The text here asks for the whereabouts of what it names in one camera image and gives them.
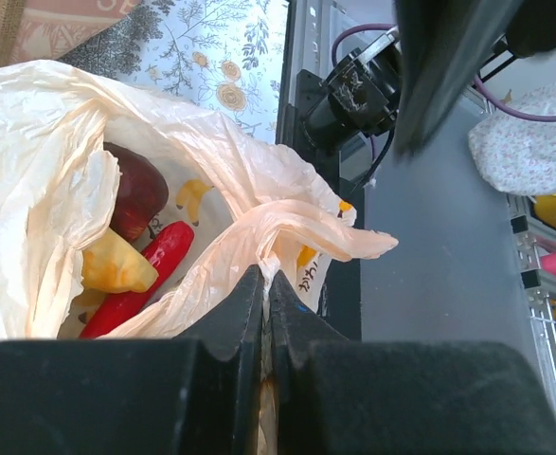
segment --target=gray table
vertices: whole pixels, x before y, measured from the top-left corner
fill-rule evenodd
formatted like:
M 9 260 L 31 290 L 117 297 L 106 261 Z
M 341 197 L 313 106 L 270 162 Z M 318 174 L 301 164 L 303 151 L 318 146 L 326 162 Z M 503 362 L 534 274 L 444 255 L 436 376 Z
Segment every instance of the gray table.
M 362 337 L 501 341 L 536 364 L 507 198 L 467 146 L 480 119 L 462 98 L 418 159 L 389 155 L 367 188 L 366 227 L 400 244 L 362 262 Z

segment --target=red pepper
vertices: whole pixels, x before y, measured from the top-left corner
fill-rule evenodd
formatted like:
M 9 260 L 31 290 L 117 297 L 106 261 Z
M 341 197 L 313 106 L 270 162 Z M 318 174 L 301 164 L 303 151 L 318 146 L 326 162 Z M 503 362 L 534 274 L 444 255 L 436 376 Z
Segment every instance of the red pepper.
M 108 334 L 134 317 L 183 261 L 194 236 L 193 229 L 183 221 L 164 227 L 155 240 L 141 251 L 159 274 L 152 287 L 147 292 L 108 295 L 81 331 L 80 338 L 96 338 Z

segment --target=pepper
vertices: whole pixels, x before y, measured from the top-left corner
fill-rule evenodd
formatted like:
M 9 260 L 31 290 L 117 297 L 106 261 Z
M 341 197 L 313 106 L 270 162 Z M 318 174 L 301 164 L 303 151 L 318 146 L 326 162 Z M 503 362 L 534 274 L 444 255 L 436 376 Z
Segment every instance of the pepper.
M 80 338 L 106 335 L 118 325 L 134 317 L 183 261 L 194 237 L 193 229 L 183 221 L 164 227 L 141 251 L 143 257 L 157 270 L 158 278 L 155 283 L 146 292 L 108 295 L 81 331 Z
M 157 279 L 151 264 L 110 228 L 83 251 L 82 285 L 118 294 L 145 292 Z

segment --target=yellow pepper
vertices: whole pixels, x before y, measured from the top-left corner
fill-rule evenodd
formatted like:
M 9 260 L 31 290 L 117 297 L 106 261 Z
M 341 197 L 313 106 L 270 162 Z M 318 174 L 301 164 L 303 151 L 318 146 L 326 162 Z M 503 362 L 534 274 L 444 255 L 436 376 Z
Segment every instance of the yellow pepper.
M 157 271 L 138 251 L 111 229 L 83 251 L 83 286 L 103 292 L 145 292 Z

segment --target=patterned cloth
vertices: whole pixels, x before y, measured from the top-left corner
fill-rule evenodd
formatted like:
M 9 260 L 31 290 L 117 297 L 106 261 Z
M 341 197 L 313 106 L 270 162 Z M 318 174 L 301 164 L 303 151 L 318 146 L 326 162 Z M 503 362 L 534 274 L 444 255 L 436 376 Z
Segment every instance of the patterned cloth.
M 518 111 L 556 116 L 556 82 L 511 103 Z M 556 122 L 526 121 L 501 111 L 469 132 L 481 176 L 502 192 L 524 196 L 556 193 Z
M 56 60 L 124 18 L 140 0 L 26 0 L 10 63 Z
M 274 142 L 286 0 L 143 0 L 62 61 L 221 110 Z

